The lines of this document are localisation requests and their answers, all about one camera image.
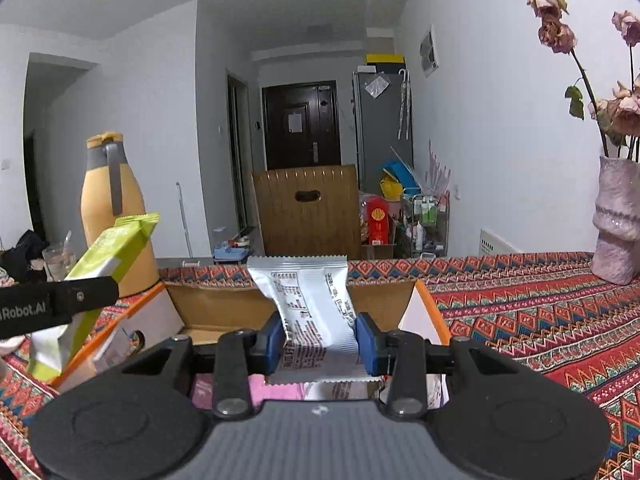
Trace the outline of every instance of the gray handle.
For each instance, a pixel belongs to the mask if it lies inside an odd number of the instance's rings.
[[[115,142],[106,145],[107,166],[109,167],[109,187],[111,189],[111,209],[114,216],[122,214],[122,181],[120,179],[120,156]]]

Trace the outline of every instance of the white snack packet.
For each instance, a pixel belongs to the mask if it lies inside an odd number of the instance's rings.
[[[247,269],[287,338],[271,384],[377,380],[358,357],[346,256],[251,257]]]

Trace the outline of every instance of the green snack packet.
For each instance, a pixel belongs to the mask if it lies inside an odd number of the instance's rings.
[[[66,280],[84,280],[111,276],[120,282],[145,248],[160,220],[158,213],[117,218],[88,248]],[[76,314],[68,325],[55,326],[31,334],[27,373],[49,382],[62,373],[82,348],[100,309]]]

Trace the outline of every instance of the red package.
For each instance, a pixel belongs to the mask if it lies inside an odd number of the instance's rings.
[[[367,198],[367,222],[369,223],[369,244],[389,244],[389,206],[381,196]]]

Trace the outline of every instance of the metal rack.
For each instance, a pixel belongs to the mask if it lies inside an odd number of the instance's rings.
[[[400,206],[400,225],[398,235],[398,257],[400,258],[438,258],[447,256],[449,250],[449,210],[450,200],[446,204],[424,195],[410,195],[407,192],[421,191],[419,188],[407,188],[402,192]],[[422,226],[423,244],[417,247],[418,222],[422,217],[422,203],[425,200],[435,202],[437,208],[435,225]]]

